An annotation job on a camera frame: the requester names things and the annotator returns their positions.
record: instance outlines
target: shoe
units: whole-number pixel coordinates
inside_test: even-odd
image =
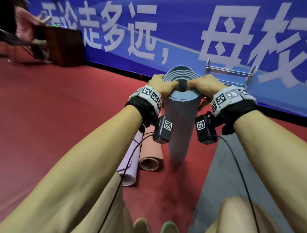
[[[134,233],[150,233],[149,225],[145,218],[139,218],[133,224]]]
[[[161,233],[179,233],[179,230],[175,223],[168,221],[163,224]]]

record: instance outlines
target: gray mat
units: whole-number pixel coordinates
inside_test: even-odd
[[[286,219],[250,164],[237,136],[233,134],[224,137],[234,150],[252,200],[275,219],[282,233],[293,233]],[[226,143],[220,141],[201,191],[188,233],[204,233],[218,217],[222,201],[227,197],[235,195],[247,197],[232,154]]]

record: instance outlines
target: blue banner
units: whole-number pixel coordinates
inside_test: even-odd
[[[206,62],[258,71],[248,91],[266,106],[307,117],[307,2],[293,0],[30,0],[52,23],[81,30],[86,60],[152,76]],[[245,85],[242,76],[214,74]]]

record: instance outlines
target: forearm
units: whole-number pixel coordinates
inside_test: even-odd
[[[307,143],[259,111],[234,124],[255,171],[296,232],[307,229]]]
[[[15,227],[24,230],[34,222],[32,230],[45,230],[46,223],[54,221],[57,227],[63,217],[69,223],[82,205],[108,184],[141,123],[140,113],[129,105],[86,136],[54,165],[0,229],[18,232]]]

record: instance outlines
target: gray yoga mat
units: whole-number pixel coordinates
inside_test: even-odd
[[[172,136],[168,143],[169,154],[173,160],[181,161],[185,158],[198,107],[202,98],[196,89],[186,90],[186,82],[201,76],[189,67],[180,65],[170,69],[164,76],[164,81],[179,81],[179,89],[163,101],[164,112],[171,116],[173,121]]]

